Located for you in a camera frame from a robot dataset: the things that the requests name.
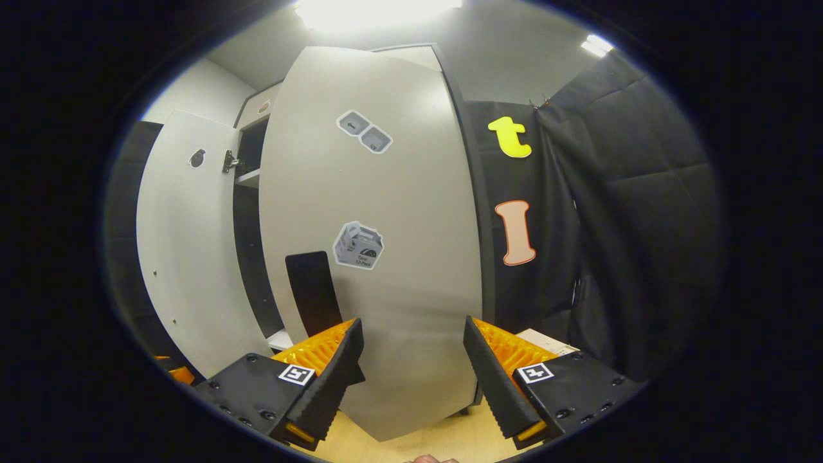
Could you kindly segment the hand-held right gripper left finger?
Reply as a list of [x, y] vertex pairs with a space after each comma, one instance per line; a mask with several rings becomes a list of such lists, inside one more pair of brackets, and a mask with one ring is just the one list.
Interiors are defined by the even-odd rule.
[[245, 354], [195, 389], [259, 434], [314, 451], [347, 388], [365, 380], [363, 348], [362, 323], [354, 318], [271, 357]]

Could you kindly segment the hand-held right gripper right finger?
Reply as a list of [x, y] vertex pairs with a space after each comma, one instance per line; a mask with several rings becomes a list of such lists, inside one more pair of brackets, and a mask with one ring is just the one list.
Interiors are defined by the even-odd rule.
[[518, 449], [578, 433], [646, 387], [585, 352], [555, 354], [472, 316], [462, 344], [503, 437]]

